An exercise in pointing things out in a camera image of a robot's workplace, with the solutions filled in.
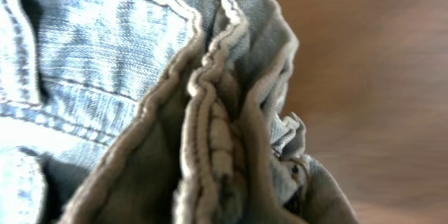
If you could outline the light blue denim shorts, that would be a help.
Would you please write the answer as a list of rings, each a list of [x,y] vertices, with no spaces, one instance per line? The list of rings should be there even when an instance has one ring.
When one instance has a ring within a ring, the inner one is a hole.
[[[1,0],[2,223],[356,223],[275,0]]]

